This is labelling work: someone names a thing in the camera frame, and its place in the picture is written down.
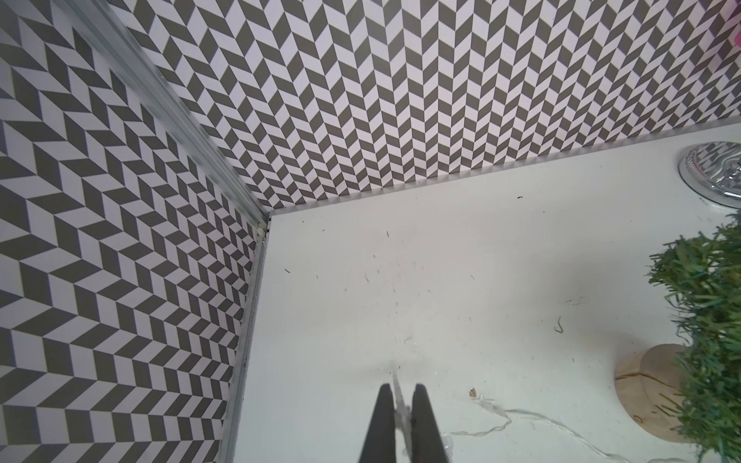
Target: metal bowl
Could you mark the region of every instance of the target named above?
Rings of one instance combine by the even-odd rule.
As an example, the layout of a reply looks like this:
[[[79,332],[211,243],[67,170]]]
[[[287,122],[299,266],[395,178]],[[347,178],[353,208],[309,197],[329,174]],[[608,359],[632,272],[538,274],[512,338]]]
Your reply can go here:
[[[679,175],[701,196],[741,209],[741,143],[711,141],[679,162]]]

